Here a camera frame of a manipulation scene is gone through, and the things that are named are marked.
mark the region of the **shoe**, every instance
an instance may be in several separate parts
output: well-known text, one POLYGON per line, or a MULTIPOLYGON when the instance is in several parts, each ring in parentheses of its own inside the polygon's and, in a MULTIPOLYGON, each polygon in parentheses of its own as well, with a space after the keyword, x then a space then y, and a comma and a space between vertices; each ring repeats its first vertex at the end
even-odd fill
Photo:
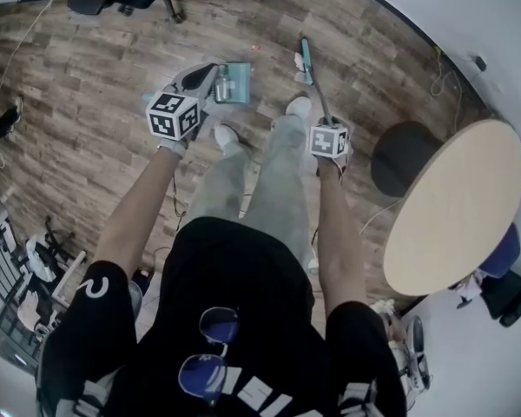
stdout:
POLYGON ((403 392, 406 395, 407 409, 411 409, 415 404, 415 399, 417 399, 420 391, 413 387, 409 351, 407 350, 405 343, 398 343, 397 341, 389 341, 388 346, 390 347, 393 358, 398 365, 399 381, 401 382, 403 392))
POLYGON ((287 115, 297 115, 304 121, 309 116, 313 103, 308 97, 297 97, 293 99, 286 108, 287 115))
POLYGON ((16 123, 21 121, 21 114, 23 112, 23 98, 21 96, 16 97, 16 110, 17 110, 17 120, 16 123))
POLYGON ((216 128, 214 128, 214 138, 224 153, 226 152, 229 144, 240 143, 240 138, 237 136, 237 133, 227 125, 223 124, 217 125, 216 128))
POLYGON ((416 388, 428 390, 431 386, 431 376, 425 357, 423 322, 418 316, 415 316, 407 326, 407 350, 412 359, 412 377, 417 383, 416 388))

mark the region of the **light wood tabletop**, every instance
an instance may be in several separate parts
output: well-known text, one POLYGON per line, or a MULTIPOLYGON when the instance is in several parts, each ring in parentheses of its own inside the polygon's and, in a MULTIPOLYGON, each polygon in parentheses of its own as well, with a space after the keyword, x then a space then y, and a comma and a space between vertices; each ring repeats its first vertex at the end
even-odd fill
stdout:
POLYGON ((521 201, 521 141, 500 121, 459 131, 406 194, 384 253, 390 286, 428 295, 470 274, 500 243, 521 201))

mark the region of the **white sneaker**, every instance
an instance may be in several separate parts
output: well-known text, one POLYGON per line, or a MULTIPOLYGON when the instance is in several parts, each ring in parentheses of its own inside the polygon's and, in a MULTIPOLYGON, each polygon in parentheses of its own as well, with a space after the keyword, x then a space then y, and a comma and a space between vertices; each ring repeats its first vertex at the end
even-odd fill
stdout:
POLYGON ((223 124, 217 125, 216 128, 214 128, 214 138, 224 153, 226 152, 226 149, 230 143, 240 142, 240 138, 237 136, 237 133, 227 125, 223 124))
POLYGON ((304 121, 309 116, 313 103, 308 97, 297 97, 293 99, 286 108, 287 115, 297 115, 304 121))
POLYGON ((16 97, 16 109, 17 109, 17 120, 16 123, 21 121, 21 114, 23 112, 23 98, 21 96, 16 97))

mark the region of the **wood plank flooring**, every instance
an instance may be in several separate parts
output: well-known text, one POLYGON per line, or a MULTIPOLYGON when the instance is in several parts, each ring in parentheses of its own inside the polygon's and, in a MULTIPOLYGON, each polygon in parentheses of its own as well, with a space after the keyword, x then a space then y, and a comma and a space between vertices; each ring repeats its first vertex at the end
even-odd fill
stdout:
MULTIPOLYGON (((44 3, 0 8, 0 79, 11 52, 44 3)), ((355 127, 355 155, 345 179, 348 201, 361 222, 394 200, 370 177, 379 136, 397 122, 418 121, 440 139, 452 134, 458 90, 451 77, 439 97, 436 52, 373 0, 175 0, 187 21, 168 26, 162 2, 126 18, 116 7, 99 17, 70 12, 55 0, 13 58, 0 111, 16 93, 23 120, 0 140, 0 200, 15 230, 30 236, 52 215, 57 228, 76 232, 76 248, 93 254, 103 224, 155 151, 142 95, 163 88, 179 71, 207 61, 249 61, 254 67, 249 107, 211 107, 199 139, 177 172, 178 208, 184 210, 208 167, 220 157, 212 128, 228 122, 254 146, 255 161, 274 116, 304 88, 293 81, 293 53, 302 36, 333 113, 355 127)), ((444 65, 444 72, 449 69, 444 65)), ((479 119, 483 107, 464 97, 458 124, 479 119)), ((254 166, 247 192, 253 189, 254 166)), ((311 233, 318 219, 319 184, 305 177, 311 233)), ((386 284, 383 246, 396 209, 366 229, 366 284, 371 299, 405 298, 386 284)), ((162 269, 178 218, 169 190, 143 265, 162 269)), ((320 286, 314 320, 323 327, 320 286)))

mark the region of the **person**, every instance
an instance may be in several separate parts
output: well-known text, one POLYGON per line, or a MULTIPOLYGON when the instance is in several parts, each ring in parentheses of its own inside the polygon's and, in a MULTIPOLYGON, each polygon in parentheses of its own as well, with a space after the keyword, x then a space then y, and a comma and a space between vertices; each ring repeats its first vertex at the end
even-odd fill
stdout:
POLYGON ((311 106, 295 99, 275 121, 242 219, 250 153, 228 126, 215 128, 222 158, 193 195, 164 265, 154 325, 137 343, 128 279, 185 154, 185 144, 161 141, 44 344, 37 399, 45 413, 406 415, 383 322, 366 305, 359 226, 340 167, 324 159, 318 257, 326 339, 311 325, 304 267, 313 251, 300 179, 311 106))
POLYGON ((14 124, 21 120, 23 111, 23 98, 16 97, 16 104, 14 107, 6 110, 0 117, 0 138, 7 136, 14 129, 14 124))

